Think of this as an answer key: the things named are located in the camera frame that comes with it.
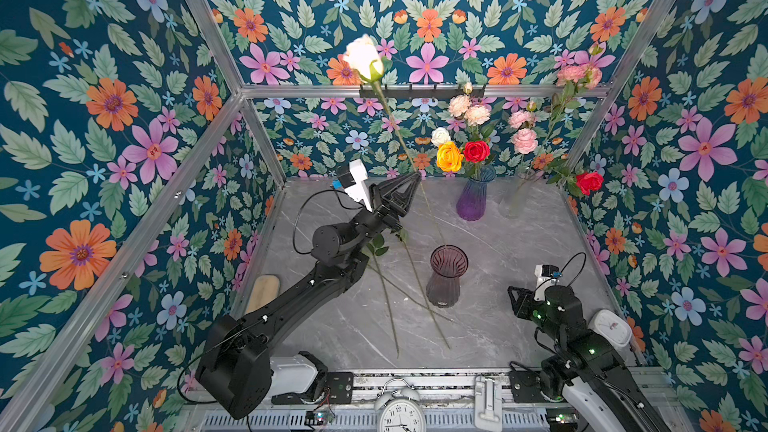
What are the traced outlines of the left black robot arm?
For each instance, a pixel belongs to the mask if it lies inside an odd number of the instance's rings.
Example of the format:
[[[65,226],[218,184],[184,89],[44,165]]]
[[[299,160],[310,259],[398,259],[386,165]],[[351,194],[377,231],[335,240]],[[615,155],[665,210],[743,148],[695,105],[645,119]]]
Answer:
[[[265,306],[214,322],[195,378],[214,402],[235,419],[247,417],[272,386],[273,350],[293,330],[364,275],[369,256],[364,249],[382,232],[402,229],[422,177],[411,172],[367,186],[371,202],[347,222],[315,230],[309,255],[311,271]]]

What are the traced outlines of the red rose flower stem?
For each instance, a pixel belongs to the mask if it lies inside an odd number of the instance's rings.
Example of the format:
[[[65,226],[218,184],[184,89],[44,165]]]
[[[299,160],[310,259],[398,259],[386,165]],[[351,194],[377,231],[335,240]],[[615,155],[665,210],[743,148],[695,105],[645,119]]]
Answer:
[[[554,159],[544,171],[549,184],[557,185],[574,198],[588,197],[599,191],[604,184],[604,177],[600,173],[571,168],[562,157]]]

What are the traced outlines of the clear ribbed glass vase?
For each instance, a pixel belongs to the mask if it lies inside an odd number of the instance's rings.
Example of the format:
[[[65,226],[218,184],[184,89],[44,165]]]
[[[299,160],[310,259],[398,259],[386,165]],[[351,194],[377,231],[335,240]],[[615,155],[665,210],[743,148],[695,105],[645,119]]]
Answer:
[[[501,207],[501,211],[506,218],[515,219],[524,212],[531,190],[540,181],[542,176],[542,171],[532,167],[521,169],[516,173],[509,193]]]

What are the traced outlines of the cream white rose stem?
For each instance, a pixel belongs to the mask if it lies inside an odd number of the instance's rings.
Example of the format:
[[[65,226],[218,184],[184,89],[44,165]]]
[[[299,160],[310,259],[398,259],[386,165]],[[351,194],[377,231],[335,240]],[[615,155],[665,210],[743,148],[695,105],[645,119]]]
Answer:
[[[382,104],[390,122],[394,124],[395,118],[392,112],[392,108],[389,105],[389,100],[385,96],[381,85],[381,79],[385,75],[385,65],[383,59],[380,57],[376,49],[376,45],[374,44],[373,39],[371,39],[371,37],[367,34],[364,34],[360,38],[353,40],[346,46],[343,59],[347,62],[350,68],[355,73],[357,73],[362,84],[370,85],[371,89],[375,93],[376,98]],[[416,172],[417,178],[421,178],[420,169],[416,167],[414,156],[410,149],[407,147],[401,132],[399,130],[395,130],[393,134],[395,134],[397,137],[402,151],[406,154],[413,172]],[[442,246],[445,247],[448,245],[447,240],[440,228],[440,224],[435,217],[423,182],[419,183],[419,188],[424,198],[431,222],[434,225],[436,232],[438,233],[438,237],[440,238]]]

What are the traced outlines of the white rosebud flower stem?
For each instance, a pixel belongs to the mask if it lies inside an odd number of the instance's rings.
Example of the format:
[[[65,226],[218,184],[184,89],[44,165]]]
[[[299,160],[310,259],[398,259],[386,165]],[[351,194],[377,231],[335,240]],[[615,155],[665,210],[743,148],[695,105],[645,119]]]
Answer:
[[[441,147],[442,145],[451,141],[452,141],[451,134],[444,127],[436,128],[431,133],[431,143],[435,147]]]

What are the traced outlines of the orange rose flower stem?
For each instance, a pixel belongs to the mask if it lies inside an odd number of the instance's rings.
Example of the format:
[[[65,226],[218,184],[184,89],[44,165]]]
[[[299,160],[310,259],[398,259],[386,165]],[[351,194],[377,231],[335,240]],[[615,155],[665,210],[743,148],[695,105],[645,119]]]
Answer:
[[[436,164],[443,172],[459,172],[462,168],[463,161],[464,156],[454,142],[448,141],[438,147]]]

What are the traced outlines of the cream rose flower bunch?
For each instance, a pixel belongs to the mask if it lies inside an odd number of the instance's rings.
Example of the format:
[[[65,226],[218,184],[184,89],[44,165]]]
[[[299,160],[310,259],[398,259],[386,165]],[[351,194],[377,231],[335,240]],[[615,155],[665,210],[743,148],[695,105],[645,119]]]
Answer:
[[[473,96],[471,83],[461,85],[459,93],[448,102],[450,116],[465,124],[464,133],[469,141],[483,140],[488,144],[491,143],[493,130],[491,111],[487,104]]]

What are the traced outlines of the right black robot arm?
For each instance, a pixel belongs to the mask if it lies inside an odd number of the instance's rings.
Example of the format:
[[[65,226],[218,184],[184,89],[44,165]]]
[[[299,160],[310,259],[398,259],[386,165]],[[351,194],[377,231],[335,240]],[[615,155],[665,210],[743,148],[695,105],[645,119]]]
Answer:
[[[570,404],[594,431],[668,431],[619,352],[588,327],[572,287],[539,290],[541,299],[531,289],[507,288],[514,315],[553,341],[553,355],[538,373],[541,394]]]

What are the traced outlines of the pink bud flower stem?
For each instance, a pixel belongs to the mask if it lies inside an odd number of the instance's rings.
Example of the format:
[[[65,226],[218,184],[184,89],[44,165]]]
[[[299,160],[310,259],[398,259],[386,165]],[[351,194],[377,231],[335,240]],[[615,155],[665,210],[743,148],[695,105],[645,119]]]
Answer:
[[[543,109],[536,113],[542,119],[538,128],[542,153],[545,155],[543,170],[563,168],[569,158],[569,148],[578,137],[578,125],[583,122],[579,115],[583,112],[589,98],[587,92],[593,91],[603,79],[603,69],[611,65],[615,57],[606,51],[606,42],[594,42],[588,49],[580,50],[570,63],[557,69],[554,92],[543,103]]]

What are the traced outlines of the purple glass vase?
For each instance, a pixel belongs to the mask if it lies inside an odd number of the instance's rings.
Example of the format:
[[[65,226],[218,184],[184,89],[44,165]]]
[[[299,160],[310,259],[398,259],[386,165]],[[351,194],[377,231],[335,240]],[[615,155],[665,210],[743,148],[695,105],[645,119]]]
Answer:
[[[496,177],[494,167],[483,165],[472,172],[456,204],[456,212],[465,221],[480,220],[486,211],[488,184]]]

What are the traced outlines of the pink carnation flower stem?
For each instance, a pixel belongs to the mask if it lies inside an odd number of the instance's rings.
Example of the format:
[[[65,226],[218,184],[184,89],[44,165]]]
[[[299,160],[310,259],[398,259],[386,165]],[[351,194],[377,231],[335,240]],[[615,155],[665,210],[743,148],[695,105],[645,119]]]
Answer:
[[[538,146],[538,135],[534,130],[536,111],[536,103],[529,102],[524,109],[513,112],[508,119],[508,125],[513,130],[511,143],[520,155],[528,155]]]

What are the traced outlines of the large red rose stem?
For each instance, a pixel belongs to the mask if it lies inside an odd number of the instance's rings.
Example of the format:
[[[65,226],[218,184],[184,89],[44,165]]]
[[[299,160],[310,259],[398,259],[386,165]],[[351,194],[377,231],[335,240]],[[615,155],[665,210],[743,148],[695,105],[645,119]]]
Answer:
[[[466,176],[477,179],[489,155],[490,146],[487,142],[478,140],[466,143],[463,148]]]

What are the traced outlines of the dark maroon glass vase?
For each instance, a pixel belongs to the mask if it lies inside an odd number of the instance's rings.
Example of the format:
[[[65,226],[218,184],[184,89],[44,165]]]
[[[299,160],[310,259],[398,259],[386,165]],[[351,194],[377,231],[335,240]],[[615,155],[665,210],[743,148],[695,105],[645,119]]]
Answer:
[[[466,253],[455,245],[437,247],[430,256],[432,275],[426,287],[429,302],[438,308],[453,307],[460,297],[460,280],[469,268]]]

